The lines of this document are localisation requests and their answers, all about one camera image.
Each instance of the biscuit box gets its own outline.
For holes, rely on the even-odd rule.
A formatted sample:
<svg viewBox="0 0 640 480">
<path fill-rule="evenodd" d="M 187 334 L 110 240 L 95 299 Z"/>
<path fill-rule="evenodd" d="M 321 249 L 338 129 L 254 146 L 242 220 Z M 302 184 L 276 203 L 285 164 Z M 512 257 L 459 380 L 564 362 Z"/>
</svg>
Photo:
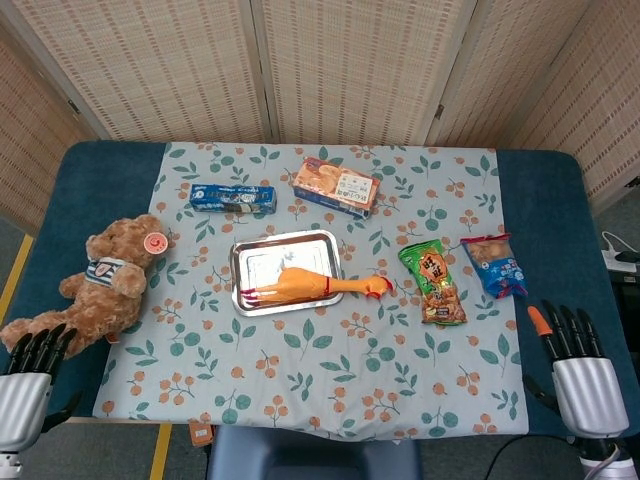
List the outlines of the biscuit box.
<svg viewBox="0 0 640 480">
<path fill-rule="evenodd" d="M 380 180 L 375 177 L 305 157 L 293 181 L 293 194 L 364 219 L 371 214 L 379 186 Z"/>
<path fill-rule="evenodd" d="M 194 184 L 189 203 L 197 212 L 275 213 L 276 191 L 273 187 Z"/>
</svg>

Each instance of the orange fingertip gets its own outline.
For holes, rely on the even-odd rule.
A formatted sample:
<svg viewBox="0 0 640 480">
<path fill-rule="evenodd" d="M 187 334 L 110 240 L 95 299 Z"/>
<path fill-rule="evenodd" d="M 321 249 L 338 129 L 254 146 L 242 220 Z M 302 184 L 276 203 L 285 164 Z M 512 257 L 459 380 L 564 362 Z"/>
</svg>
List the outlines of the orange fingertip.
<svg viewBox="0 0 640 480">
<path fill-rule="evenodd" d="M 529 318 L 531 318 L 533 326 L 536 327 L 538 336 L 541 337 L 543 335 L 551 335 L 553 333 L 553 330 L 551 330 L 551 327 L 549 327 L 549 324 L 540 313 L 540 310 L 532 306 L 527 308 L 527 312 L 529 312 Z"/>
</svg>

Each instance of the orange rubber chicken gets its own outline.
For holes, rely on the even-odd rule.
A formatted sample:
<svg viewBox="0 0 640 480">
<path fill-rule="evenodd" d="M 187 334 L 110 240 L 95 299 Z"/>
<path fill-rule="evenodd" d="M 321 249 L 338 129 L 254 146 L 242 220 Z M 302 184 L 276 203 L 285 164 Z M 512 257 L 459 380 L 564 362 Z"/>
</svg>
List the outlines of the orange rubber chicken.
<svg viewBox="0 0 640 480">
<path fill-rule="evenodd" d="M 265 287 L 240 290 L 244 300 L 252 305 L 267 303 L 291 303 L 308 298 L 326 297 L 337 292 L 362 293 L 378 300 L 388 290 L 391 282 L 379 275 L 358 280 L 340 280 L 303 268 L 285 268 L 278 277 L 278 283 Z"/>
</svg>

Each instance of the floral tablecloth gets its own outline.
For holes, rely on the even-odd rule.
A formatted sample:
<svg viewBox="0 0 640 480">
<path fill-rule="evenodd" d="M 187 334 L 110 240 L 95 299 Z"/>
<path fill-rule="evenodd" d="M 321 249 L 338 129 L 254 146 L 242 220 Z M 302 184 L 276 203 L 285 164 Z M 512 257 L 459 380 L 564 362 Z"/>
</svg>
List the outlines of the floral tablecloth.
<svg viewBox="0 0 640 480">
<path fill-rule="evenodd" d="M 304 202 L 291 183 L 306 155 L 379 177 L 367 220 Z M 208 214 L 192 183 L 272 185 L 274 215 Z M 342 440 L 526 433 L 513 300 L 484 294 L 460 247 L 504 230 L 495 152 L 321 145 L 167 144 L 149 211 L 170 249 L 148 272 L 140 321 L 111 347 L 98 417 L 281 427 Z M 322 228 L 345 278 L 395 290 L 328 308 L 245 318 L 231 302 L 236 240 Z M 440 238 L 469 323 L 421 323 L 397 253 Z"/>
</svg>

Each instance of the power strip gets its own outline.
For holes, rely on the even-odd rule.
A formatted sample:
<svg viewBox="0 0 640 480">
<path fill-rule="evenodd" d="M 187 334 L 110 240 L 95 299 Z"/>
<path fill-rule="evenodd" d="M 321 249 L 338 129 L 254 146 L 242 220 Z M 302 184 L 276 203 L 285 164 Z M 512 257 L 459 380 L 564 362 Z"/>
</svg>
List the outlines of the power strip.
<svg viewBox="0 0 640 480">
<path fill-rule="evenodd" d="M 612 270 L 614 272 L 627 272 L 627 273 L 635 273 L 636 272 L 636 264 L 629 262 L 620 262 L 615 259 L 615 256 L 619 252 L 615 252 L 613 250 L 601 250 L 602 258 L 604 258 L 604 264 L 607 266 L 607 270 Z"/>
</svg>

